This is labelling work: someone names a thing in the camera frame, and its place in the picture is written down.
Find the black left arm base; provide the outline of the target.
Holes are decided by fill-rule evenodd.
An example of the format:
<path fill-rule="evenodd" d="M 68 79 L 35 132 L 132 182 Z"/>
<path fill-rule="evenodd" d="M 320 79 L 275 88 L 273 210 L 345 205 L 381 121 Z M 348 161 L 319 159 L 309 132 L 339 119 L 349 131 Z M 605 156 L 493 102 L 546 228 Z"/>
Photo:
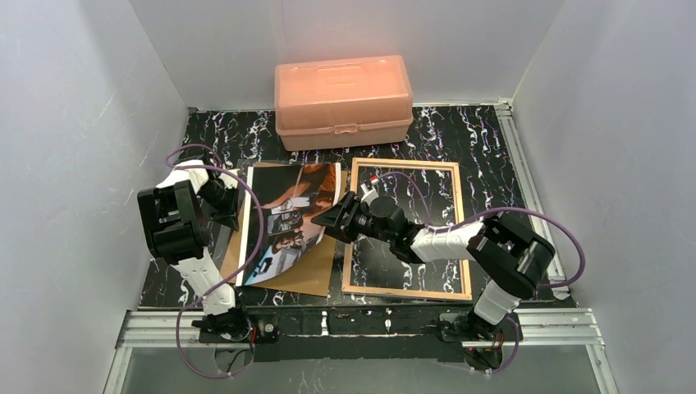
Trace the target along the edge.
<path fill-rule="evenodd" d="M 201 342 L 272 343 L 280 333 L 280 320 L 275 314 L 252 314 L 243 308 L 220 315 L 204 315 L 191 326 L 199 329 Z"/>

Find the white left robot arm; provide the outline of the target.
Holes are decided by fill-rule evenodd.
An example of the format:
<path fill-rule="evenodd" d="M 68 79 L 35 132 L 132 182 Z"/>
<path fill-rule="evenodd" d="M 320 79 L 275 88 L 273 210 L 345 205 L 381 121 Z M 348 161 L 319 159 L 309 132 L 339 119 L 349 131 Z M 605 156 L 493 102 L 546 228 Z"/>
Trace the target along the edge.
<path fill-rule="evenodd" d="M 236 180 L 212 166 L 200 158 L 179 162 L 164 181 L 141 190 L 137 203 L 150 254 L 179 272 L 208 316 L 220 316 L 236 307 L 236 296 L 221 284 L 206 223 L 238 229 L 239 194 Z"/>

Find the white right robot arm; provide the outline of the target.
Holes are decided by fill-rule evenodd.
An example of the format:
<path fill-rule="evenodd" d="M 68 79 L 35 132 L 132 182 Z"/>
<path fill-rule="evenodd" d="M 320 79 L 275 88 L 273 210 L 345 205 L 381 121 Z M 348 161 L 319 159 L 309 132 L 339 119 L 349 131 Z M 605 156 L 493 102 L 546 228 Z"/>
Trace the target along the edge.
<path fill-rule="evenodd" d="M 451 227 L 428 227 L 410 221 L 391 198 L 366 202 L 348 192 L 311 221 L 346 244 L 360 236 L 385 242 L 403 263 L 472 259 L 489 282 L 465 321 L 486 329 L 535 295 L 556 254 L 550 242 L 501 210 Z"/>

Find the printed photo with white border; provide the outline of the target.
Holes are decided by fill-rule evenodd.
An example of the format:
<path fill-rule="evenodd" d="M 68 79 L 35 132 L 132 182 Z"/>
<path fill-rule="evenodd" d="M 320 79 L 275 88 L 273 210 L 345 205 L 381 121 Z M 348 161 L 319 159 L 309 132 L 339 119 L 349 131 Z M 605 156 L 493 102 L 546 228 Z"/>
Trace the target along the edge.
<path fill-rule="evenodd" d="M 323 238 L 312 219 L 343 194 L 340 163 L 264 164 L 248 168 L 239 263 L 252 257 L 237 286 L 271 280 L 292 268 Z"/>

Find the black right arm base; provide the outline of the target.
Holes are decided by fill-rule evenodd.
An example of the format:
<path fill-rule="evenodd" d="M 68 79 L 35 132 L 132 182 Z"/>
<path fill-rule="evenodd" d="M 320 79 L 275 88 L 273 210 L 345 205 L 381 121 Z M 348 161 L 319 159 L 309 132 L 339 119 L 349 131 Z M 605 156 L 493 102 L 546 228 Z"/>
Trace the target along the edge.
<path fill-rule="evenodd" d="M 515 313 L 508 314 L 498 324 L 490 324 L 469 310 L 443 313 L 435 327 L 445 342 L 474 342 L 485 347 L 501 346 L 524 338 L 519 316 Z"/>

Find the clear acrylic sheet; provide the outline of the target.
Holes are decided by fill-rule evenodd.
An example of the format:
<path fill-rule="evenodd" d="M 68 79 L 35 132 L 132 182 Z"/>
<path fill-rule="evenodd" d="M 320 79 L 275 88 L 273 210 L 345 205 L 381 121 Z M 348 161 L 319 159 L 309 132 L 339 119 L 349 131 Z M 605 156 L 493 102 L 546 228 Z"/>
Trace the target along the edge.
<path fill-rule="evenodd" d="M 223 265 L 232 270 L 232 264 L 235 263 L 236 270 L 240 272 L 239 277 L 241 277 L 246 265 L 245 218 L 247 213 L 245 212 L 245 198 L 248 189 L 244 179 L 239 177 L 237 169 L 227 170 L 214 167 L 212 172 L 215 179 L 211 179 L 211 181 L 217 182 L 220 187 L 212 202 L 211 218 L 220 225 L 231 229 L 231 239 Z"/>

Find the white wooden picture frame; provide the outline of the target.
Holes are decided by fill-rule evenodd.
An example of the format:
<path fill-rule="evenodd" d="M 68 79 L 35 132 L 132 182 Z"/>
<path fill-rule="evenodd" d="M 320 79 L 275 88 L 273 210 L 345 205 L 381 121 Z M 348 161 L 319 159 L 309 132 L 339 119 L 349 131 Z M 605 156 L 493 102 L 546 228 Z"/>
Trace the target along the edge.
<path fill-rule="evenodd" d="M 470 301 L 469 263 L 465 259 L 418 258 L 408 248 L 424 226 L 444 227 L 464 217 L 460 166 L 387 158 L 354 158 L 350 190 L 378 194 L 376 229 L 346 246 L 342 287 L 355 296 Z"/>

